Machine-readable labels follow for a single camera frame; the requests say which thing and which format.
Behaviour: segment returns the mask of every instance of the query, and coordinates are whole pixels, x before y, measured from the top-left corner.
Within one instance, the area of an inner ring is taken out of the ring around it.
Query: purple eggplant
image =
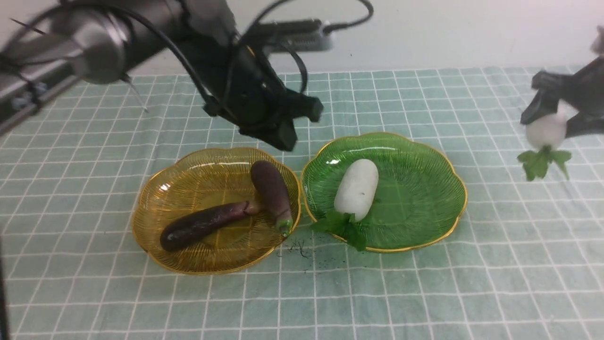
[[[264,201],[264,207],[275,220],[275,226],[284,237],[294,225],[289,204],[288,187],[283,177],[271,162],[259,160],[250,169],[252,183]]]
[[[235,221],[258,214],[261,207],[252,201],[227,203],[196,211],[170,223],[159,237],[161,247],[176,252]]]

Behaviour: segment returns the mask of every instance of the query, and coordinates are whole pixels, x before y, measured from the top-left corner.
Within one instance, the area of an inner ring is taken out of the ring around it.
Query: light green tablecloth
[[[0,139],[14,339],[604,339],[604,145],[565,142],[570,182],[555,171],[525,181],[518,120],[536,71],[312,74],[325,114],[297,122],[288,154],[209,118],[185,76],[135,78],[149,113],[126,85],[79,85]],[[469,204],[445,241],[358,253],[312,235],[305,214],[260,264],[209,277],[167,272],[132,238],[141,185],[183,155],[258,146],[300,171],[334,137],[372,131],[435,146],[455,165]]]

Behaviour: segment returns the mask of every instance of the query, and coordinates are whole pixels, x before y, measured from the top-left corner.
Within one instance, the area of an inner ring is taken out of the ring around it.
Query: radish leaf
[[[551,160],[558,165],[558,168],[560,168],[560,170],[564,173],[564,176],[566,176],[567,180],[570,179],[570,176],[568,175],[565,163],[569,161],[571,157],[572,155],[568,151],[553,151],[550,154]]]
[[[326,212],[324,218],[311,224],[310,228],[315,232],[327,232],[340,236],[358,251],[363,251],[367,247],[367,239],[361,232],[360,225],[355,223],[354,214],[341,214],[336,210],[331,210]]]
[[[524,151],[523,153],[518,155],[518,157],[516,159],[518,159],[519,162],[527,163],[527,162],[530,162],[531,160],[533,160],[536,156],[537,156],[537,152],[529,150],[529,151]]]
[[[517,157],[518,161],[522,163],[528,181],[533,181],[535,178],[544,178],[547,175],[549,165],[552,163],[555,163],[566,178],[570,179],[565,166],[565,162],[570,158],[570,152],[552,151],[550,146],[543,147],[539,152],[525,151]]]

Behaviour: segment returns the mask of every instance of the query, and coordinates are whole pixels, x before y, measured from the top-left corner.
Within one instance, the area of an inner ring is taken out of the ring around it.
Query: yellow glass plate
[[[379,172],[374,202],[358,228],[368,251],[402,252],[450,235],[466,210],[467,188],[440,151],[390,132],[335,139],[302,171],[306,210],[313,221],[333,209],[340,181],[358,159]],[[346,242],[342,235],[332,234]]]
[[[174,219],[225,203],[260,197],[249,169],[258,160],[273,163],[288,187],[294,231],[300,220],[300,182],[294,172],[254,148],[203,149],[159,171],[143,187],[132,221],[137,243],[168,270],[191,275],[230,273],[267,257],[285,238],[266,211],[217,230],[178,252],[159,244]]]

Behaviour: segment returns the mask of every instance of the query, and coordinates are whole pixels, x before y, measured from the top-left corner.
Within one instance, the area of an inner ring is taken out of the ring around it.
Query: gold plate
[[[141,191],[132,220],[137,243],[162,267],[192,275],[230,273],[267,257],[285,238],[266,211],[240,220],[178,252],[159,244],[174,219],[226,203],[259,200],[249,169],[258,160],[273,163],[288,187],[294,231],[300,220],[300,182],[294,172],[254,148],[203,149],[159,171]]]

